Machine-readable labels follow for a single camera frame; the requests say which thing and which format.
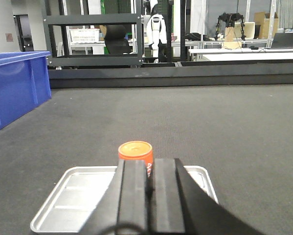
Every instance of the metal tray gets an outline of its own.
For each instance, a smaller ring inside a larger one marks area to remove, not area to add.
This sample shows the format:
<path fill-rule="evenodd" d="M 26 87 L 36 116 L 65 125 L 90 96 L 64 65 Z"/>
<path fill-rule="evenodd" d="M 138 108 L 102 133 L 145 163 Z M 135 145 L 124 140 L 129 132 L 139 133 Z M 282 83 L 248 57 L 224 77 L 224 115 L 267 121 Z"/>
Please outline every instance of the metal tray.
<path fill-rule="evenodd" d="M 195 182 L 217 203 L 205 168 L 184 166 Z M 30 223 L 33 232 L 75 234 L 102 198 L 116 166 L 80 166 L 67 170 Z"/>

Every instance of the chair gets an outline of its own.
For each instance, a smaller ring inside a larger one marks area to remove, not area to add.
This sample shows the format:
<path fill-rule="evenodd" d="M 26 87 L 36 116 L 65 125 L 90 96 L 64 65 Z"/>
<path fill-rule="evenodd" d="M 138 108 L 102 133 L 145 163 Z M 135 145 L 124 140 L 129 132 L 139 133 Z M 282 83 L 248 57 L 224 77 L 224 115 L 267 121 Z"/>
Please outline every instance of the chair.
<path fill-rule="evenodd" d="M 124 37 L 126 36 L 126 28 L 123 25 L 106 25 L 101 27 L 104 36 L 105 45 L 110 54 L 130 54 L 131 47 Z"/>

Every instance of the humanoid robot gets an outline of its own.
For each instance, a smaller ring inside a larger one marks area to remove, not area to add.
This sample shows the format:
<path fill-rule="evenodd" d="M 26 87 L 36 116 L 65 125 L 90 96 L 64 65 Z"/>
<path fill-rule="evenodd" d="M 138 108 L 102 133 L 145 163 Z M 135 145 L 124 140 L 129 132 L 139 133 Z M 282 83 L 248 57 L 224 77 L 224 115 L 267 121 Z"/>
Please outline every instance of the humanoid robot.
<path fill-rule="evenodd" d="M 153 52 L 155 63 L 164 62 L 163 51 L 167 46 L 167 34 L 164 17 L 158 12 L 158 0 L 146 0 L 144 6 L 146 12 L 151 14 L 146 25 L 149 48 Z"/>

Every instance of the blue storage box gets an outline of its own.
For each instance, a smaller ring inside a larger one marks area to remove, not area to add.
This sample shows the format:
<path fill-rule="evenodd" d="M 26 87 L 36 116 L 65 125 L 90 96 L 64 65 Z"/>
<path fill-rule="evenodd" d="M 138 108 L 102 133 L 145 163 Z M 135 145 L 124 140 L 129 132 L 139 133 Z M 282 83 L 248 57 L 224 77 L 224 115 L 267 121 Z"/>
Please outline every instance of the blue storage box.
<path fill-rule="evenodd" d="M 51 98 L 48 51 L 0 53 L 0 129 Z"/>

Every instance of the cardboard box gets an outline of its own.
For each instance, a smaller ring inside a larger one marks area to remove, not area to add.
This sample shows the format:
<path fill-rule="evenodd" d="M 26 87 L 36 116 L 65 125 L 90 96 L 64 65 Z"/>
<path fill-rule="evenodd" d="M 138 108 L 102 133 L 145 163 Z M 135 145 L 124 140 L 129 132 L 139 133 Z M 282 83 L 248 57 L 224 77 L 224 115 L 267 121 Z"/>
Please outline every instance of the cardboard box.
<path fill-rule="evenodd" d="M 254 14 L 254 22 L 256 25 L 260 25 L 259 29 L 259 36 L 260 39 L 267 39 L 269 34 L 269 24 L 270 24 L 270 13 L 256 12 Z M 277 13 L 274 14 L 274 21 L 273 21 L 273 30 L 272 30 L 272 37 L 274 37 L 275 33 L 277 32 L 279 25 L 279 19 Z"/>

